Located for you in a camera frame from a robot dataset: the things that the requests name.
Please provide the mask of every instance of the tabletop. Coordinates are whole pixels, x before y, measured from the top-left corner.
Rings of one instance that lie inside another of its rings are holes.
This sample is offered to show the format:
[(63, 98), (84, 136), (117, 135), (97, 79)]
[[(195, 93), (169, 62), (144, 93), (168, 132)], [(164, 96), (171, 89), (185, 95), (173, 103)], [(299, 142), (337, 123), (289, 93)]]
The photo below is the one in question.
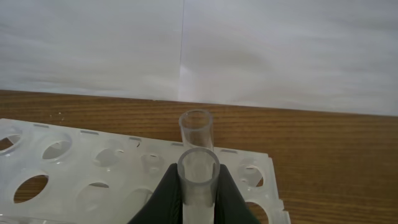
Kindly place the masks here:
[[(0, 118), (168, 141), (196, 108), (213, 113), (215, 146), (268, 153), (293, 224), (398, 223), (397, 117), (0, 90)], [(15, 202), (46, 181), (26, 182)]]

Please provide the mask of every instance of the wood grain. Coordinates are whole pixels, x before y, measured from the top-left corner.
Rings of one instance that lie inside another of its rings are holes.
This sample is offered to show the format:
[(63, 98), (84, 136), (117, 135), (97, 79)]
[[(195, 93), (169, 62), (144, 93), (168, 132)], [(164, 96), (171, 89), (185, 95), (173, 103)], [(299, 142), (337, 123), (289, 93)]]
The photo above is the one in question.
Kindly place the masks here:
[(0, 91), (0, 118), (169, 141), (194, 108), (213, 113), (216, 146), (273, 158), (293, 224), (398, 223), (396, 117)]

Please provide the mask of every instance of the transparent cylinder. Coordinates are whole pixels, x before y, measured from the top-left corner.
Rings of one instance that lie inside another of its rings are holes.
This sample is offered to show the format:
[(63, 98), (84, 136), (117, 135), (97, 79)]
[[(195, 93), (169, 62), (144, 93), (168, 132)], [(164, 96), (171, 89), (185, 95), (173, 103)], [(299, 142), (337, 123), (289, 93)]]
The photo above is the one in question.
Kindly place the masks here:
[(186, 150), (203, 147), (213, 151), (213, 117), (207, 110), (190, 110), (178, 122)]
[(182, 154), (177, 163), (182, 186), (183, 223), (213, 223), (220, 162), (208, 149), (198, 147)]

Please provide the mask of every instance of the white backdrop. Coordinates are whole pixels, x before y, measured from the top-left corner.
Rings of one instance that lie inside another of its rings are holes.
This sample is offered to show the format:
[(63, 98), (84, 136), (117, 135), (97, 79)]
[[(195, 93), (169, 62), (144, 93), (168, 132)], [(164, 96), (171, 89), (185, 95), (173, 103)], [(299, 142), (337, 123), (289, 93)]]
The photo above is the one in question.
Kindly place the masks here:
[(395, 0), (1, 1), (0, 89), (398, 115), (396, 12)]

